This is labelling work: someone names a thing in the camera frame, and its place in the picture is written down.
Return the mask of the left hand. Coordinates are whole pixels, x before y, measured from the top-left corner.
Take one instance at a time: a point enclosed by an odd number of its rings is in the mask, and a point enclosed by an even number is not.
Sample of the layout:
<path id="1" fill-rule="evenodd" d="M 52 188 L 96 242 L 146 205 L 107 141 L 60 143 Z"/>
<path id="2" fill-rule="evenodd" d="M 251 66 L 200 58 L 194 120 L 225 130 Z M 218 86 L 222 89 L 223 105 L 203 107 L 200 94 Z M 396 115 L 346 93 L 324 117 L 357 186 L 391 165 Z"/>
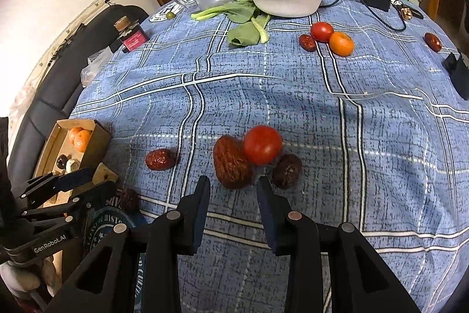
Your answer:
<path id="1" fill-rule="evenodd" d="M 38 273 L 6 262 L 1 265 L 1 279 L 10 292 L 21 300 L 29 300 L 31 291 L 40 287 L 42 283 L 45 283 L 51 296 L 56 295 L 60 286 L 57 283 L 57 271 L 52 257 L 42 261 Z"/>

